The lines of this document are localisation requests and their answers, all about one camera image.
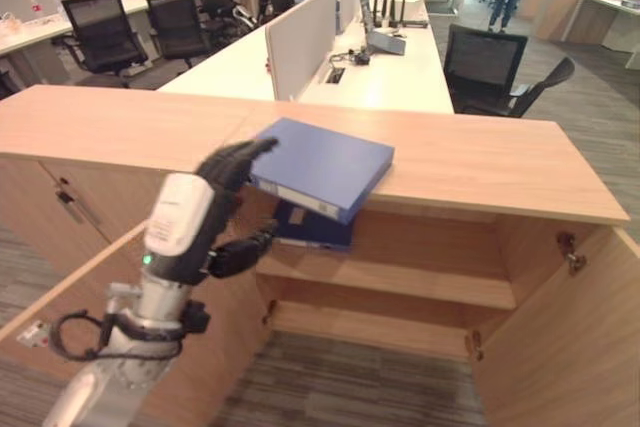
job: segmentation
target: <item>desk surface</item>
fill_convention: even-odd
[[[426,8],[413,20],[428,20]],[[405,28],[404,56],[374,54],[366,67],[346,65],[338,85],[324,80],[325,69],[299,98],[300,102],[373,110],[453,113],[451,97],[431,28]],[[336,37],[333,53],[359,48],[364,28],[358,19]],[[251,100],[273,100],[271,76],[265,68],[264,27],[198,64],[159,90]]]
[[[122,0],[122,4],[127,15],[147,9],[147,0]],[[19,33],[0,36],[0,55],[71,31],[71,24],[59,15],[27,22]]]
[[[607,7],[626,12],[631,15],[640,15],[640,9],[632,9],[631,7],[625,7],[622,5],[622,0],[591,0]]]
[[[553,122],[40,85],[2,102],[0,154],[189,171],[221,143],[251,138],[281,117],[393,145],[374,200],[628,220]]]

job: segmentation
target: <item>wooden cabinet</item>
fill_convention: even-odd
[[[150,213],[164,174],[0,158],[0,218],[68,274]]]
[[[0,159],[0,219],[64,274],[109,245],[34,160]]]
[[[65,179],[89,206],[80,213],[91,210],[84,214],[104,247],[146,216],[161,180],[154,169],[192,170],[216,147],[281,117],[396,147],[393,167],[358,214],[349,254],[276,245],[255,271],[195,290],[211,328],[188,339],[145,413],[207,425],[276,329],[470,362],[497,427],[638,425],[639,249],[621,230],[627,215],[556,124],[74,88],[86,97],[80,105],[95,99],[90,112],[73,112],[79,123],[129,129],[117,147],[99,148],[91,136],[64,143],[87,125],[52,133],[51,114],[34,115],[40,96],[62,108],[69,89],[31,89],[0,109],[0,153],[11,157],[0,164],[8,169],[0,189],[9,193],[0,206],[34,245],[42,237],[30,226],[48,216],[65,219],[52,224],[52,238],[79,229],[57,201],[40,207],[52,182]],[[10,114],[15,106],[22,110]],[[129,126],[131,115],[147,130]],[[150,152],[157,132],[163,143]],[[29,138],[47,139],[41,152]],[[5,187],[19,175],[28,189]],[[244,195],[220,241],[272,214],[276,199],[251,188]],[[0,354],[68,379],[75,366],[16,336],[35,320],[99,310],[105,284],[134,281],[138,263],[128,259],[139,257],[142,231],[140,224],[109,242],[0,330]],[[101,247],[87,255],[93,248]]]

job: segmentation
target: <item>gray carpet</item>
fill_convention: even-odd
[[[488,18],[489,9],[471,0],[457,19],[434,16],[441,59],[451,22],[485,28]],[[529,29],[528,22],[514,19],[509,31]],[[576,61],[575,77],[546,92],[527,117],[563,127],[630,213],[628,230],[640,241],[640,72],[624,69],[627,54],[530,39],[517,82],[541,80],[565,55]],[[132,79],[132,87],[156,89],[183,70],[181,61],[158,61]],[[77,75],[83,85],[117,85],[109,77]],[[45,261],[0,227],[0,323],[58,280]],[[60,388],[0,360],[0,425],[40,425]],[[136,425],[160,427],[145,419]],[[276,334],[211,425],[462,427],[484,420],[467,364]]]

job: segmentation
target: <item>robotic hand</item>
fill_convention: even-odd
[[[209,275],[224,279],[254,266],[273,239],[271,223],[242,240],[212,250],[241,204],[238,193],[253,161],[274,138],[248,141],[214,152],[194,174],[165,179],[149,218],[140,286],[111,284],[102,320],[79,311],[51,327],[50,346],[68,360],[90,362],[67,386],[45,427],[125,427],[155,383],[180,355],[182,340],[206,331],[204,304],[189,300]],[[122,309],[123,299],[132,301]],[[96,349],[69,352],[61,327],[84,320],[100,328]]]

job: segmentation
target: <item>binder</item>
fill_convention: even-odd
[[[394,148],[282,118],[258,135],[279,145],[254,163],[261,190],[342,224],[351,222],[393,160]]]
[[[278,221],[276,240],[282,244],[338,252],[351,247],[355,220],[343,225],[286,200],[278,202],[273,218]]]

